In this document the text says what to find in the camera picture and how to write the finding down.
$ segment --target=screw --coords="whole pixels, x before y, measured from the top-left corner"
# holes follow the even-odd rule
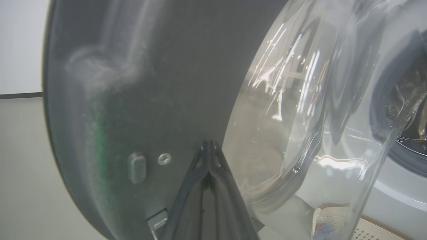
[[[159,165],[163,166],[166,165],[170,162],[171,160],[171,156],[169,153],[164,153],[162,155],[159,156],[159,158],[157,159],[157,162],[159,163]]]

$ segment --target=dark stripe on wall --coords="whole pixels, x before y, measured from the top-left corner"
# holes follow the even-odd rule
[[[14,99],[14,98],[29,98],[29,97],[42,97],[43,93],[23,93],[23,94],[0,94],[0,99]]]

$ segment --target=washing machine door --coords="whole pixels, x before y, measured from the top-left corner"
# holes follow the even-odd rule
[[[213,140],[255,225],[289,240],[350,238],[426,95],[424,9],[53,1],[46,117],[71,196],[108,239],[161,238],[194,155]]]

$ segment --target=white wall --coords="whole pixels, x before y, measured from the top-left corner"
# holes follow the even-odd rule
[[[0,0],[0,94],[41,92],[49,0]]]
[[[65,189],[41,98],[0,100],[0,239],[105,240]]]

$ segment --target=blue cloth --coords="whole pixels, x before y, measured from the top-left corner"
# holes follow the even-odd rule
[[[313,240],[336,240],[335,226],[329,223],[316,225]]]

